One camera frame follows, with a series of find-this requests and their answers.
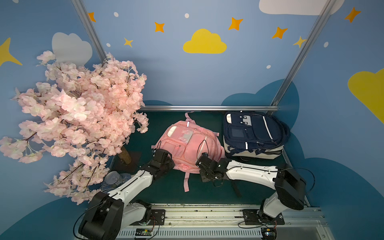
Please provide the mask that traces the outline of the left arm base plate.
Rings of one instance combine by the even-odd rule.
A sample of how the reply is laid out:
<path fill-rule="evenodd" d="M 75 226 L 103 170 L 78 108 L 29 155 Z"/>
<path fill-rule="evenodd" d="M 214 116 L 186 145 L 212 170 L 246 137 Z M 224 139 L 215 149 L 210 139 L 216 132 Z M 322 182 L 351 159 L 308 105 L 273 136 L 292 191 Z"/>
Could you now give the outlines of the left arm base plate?
<path fill-rule="evenodd" d="M 153 226 L 165 224 L 166 210 L 151 210 L 151 213 L 145 213 L 145 216 L 142 220 L 134 222 L 131 226 Z"/>

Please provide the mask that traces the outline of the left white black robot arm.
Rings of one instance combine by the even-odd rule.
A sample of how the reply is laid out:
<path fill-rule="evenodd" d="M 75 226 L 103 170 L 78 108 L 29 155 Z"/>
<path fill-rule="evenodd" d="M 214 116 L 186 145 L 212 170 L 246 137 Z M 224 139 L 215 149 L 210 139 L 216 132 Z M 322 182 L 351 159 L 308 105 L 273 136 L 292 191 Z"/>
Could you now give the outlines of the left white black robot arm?
<path fill-rule="evenodd" d="M 121 229 L 141 221 L 149 221 L 152 205 L 131 201 L 155 180 L 175 167 L 172 154 L 157 149 L 153 158 L 128 181 L 114 190 L 98 192 L 89 203 L 74 237 L 79 240 L 114 240 Z"/>

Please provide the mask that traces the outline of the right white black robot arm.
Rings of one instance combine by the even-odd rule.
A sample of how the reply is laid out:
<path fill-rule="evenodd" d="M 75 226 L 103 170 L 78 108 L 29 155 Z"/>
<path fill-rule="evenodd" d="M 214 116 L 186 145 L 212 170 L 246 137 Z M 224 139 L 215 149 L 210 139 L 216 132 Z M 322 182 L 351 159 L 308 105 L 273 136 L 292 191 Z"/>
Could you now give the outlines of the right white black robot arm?
<path fill-rule="evenodd" d="M 250 165 L 230 159 L 214 161 L 203 153 L 196 166 L 204 182 L 246 181 L 274 190 L 269 198 L 262 201 L 257 212 L 260 223 L 272 222 L 285 210 L 301 211 L 305 207 L 306 181 L 288 164 L 278 167 Z"/>

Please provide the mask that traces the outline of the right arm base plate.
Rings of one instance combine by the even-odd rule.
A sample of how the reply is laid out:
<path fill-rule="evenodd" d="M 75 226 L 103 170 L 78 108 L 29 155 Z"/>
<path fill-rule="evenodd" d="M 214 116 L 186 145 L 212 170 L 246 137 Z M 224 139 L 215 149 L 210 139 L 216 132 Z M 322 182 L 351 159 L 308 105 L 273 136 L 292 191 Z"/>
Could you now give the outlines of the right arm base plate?
<path fill-rule="evenodd" d="M 278 214 L 274 219 L 268 215 L 260 215 L 257 209 L 241 210 L 245 225 L 285 225 L 282 214 Z"/>

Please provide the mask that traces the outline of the pink backpack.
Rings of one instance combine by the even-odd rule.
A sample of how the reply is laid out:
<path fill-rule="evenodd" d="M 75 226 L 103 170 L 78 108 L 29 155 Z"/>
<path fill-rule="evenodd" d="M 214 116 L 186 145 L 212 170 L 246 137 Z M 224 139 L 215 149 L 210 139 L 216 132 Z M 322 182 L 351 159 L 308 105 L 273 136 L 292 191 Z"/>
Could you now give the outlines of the pink backpack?
<path fill-rule="evenodd" d="M 185 173 L 184 191 L 189 191 L 190 174 L 199 174 L 196 162 L 202 154 L 219 161 L 225 157 L 225 149 L 219 141 L 219 133 L 203 128 L 185 113 L 186 119 L 169 126 L 152 149 L 163 149 L 172 155 L 174 169 Z"/>

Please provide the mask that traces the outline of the navy blue backpack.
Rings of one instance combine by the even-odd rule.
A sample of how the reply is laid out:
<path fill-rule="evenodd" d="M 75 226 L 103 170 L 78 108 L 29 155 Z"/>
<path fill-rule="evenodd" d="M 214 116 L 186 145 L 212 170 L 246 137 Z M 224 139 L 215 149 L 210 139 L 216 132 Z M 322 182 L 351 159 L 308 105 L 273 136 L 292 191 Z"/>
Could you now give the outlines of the navy blue backpack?
<path fill-rule="evenodd" d="M 289 127 L 259 112 L 226 112 L 223 141 L 226 156 L 273 160 L 290 138 Z"/>

